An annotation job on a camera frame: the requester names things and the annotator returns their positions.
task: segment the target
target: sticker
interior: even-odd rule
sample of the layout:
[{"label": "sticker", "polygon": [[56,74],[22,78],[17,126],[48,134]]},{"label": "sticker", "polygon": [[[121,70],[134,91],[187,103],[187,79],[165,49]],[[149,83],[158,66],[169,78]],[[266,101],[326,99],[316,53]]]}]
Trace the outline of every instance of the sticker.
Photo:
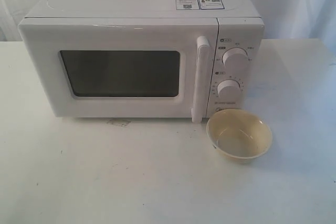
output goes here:
[{"label": "sticker", "polygon": [[197,0],[176,0],[176,10],[199,10]]},{"label": "sticker", "polygon": [[201,10],[224,9],[222,0],[198,0]]}]

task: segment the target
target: white microwave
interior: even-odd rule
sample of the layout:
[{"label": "white microwave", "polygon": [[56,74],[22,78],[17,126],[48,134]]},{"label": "white microwave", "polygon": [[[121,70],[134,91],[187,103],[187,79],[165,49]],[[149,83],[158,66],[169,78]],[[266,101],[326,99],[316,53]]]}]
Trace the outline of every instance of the white microwave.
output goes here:
[{"label": "white microwave", "polygon": [[19,30],[56,116],[240,108],[264,23],[250,0],[41,0]]}]

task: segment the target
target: dark glass window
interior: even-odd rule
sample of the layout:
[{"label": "dark glass window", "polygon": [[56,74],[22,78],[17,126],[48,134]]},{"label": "dark glass window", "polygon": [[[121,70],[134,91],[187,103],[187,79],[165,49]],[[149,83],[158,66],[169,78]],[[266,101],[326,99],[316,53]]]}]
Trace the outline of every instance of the dark glass window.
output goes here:
[{"label": "dark glass window", "polygon": [[78,97],[175,97],[179,93],[177,51],[60,52]]}]

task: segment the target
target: timer knob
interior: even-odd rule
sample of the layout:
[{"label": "timer knob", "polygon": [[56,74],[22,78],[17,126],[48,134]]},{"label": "timer knob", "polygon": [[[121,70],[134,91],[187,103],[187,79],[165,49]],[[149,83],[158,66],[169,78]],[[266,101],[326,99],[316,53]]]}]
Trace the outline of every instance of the timer knob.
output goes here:
[{"label": "timer knob", "polygon": [[222,81],[217,91],[220,99],[225,101],[236,101],[241,94],[239,83],[234,80]]},{"label": "timer knob", "polygon": [[224,67],[231,72],[241,72],[248,66],[247,53],[242,48],[232,48],[223,54]]}]

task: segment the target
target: bowl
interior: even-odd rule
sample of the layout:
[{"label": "bowl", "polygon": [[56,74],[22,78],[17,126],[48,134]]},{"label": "bowl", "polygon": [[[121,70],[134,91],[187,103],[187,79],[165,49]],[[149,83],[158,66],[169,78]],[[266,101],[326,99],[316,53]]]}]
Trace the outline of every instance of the bowl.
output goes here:
[{"label": "bowl", "polygon": [[213,146],[237,163],[249,163],[264,155],[272,144],[272,132],[258,116],[227,109],[209,119],[206,132]]}]

